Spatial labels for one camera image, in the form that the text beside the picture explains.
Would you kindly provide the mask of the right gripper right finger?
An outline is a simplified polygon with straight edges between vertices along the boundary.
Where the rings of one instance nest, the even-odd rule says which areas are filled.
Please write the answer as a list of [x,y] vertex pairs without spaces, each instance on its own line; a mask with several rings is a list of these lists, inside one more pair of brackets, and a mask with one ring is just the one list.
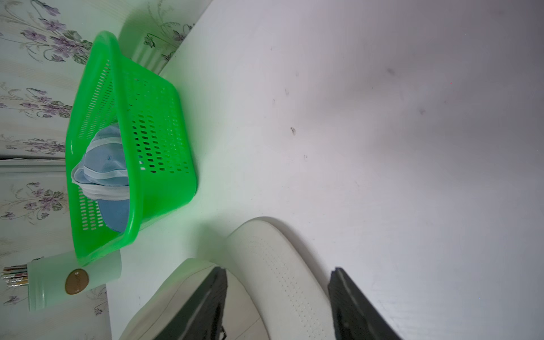
[[331,272],[327,288],[337,339],[401,340],[344,269]]

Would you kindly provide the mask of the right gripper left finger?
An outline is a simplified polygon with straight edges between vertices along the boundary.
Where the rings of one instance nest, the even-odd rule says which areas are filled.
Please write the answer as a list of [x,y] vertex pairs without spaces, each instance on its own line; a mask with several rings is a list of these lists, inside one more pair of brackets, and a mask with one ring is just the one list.
[[156,338],[219,340],[227,290],[226,270],[216,266]]

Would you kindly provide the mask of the white baseball cap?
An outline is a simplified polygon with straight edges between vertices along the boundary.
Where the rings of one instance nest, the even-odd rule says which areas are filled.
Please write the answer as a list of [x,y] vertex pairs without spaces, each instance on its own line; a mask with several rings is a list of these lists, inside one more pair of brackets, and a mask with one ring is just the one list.
[[221,246],[222,259],[183,261],[127,323],[122,339],[153,339],[216,266],[228,290],[222,339],[334,339],[330,301],[288,238],[256,218]]

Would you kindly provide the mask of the blue baseball cap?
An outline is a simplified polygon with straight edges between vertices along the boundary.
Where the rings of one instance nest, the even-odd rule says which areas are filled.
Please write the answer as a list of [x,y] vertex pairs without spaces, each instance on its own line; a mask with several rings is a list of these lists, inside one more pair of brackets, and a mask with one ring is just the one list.
[[130,212],[128,168],[119,124],[99,130],[71,172],[72,183],[98,203],[106,226],[124,232]]

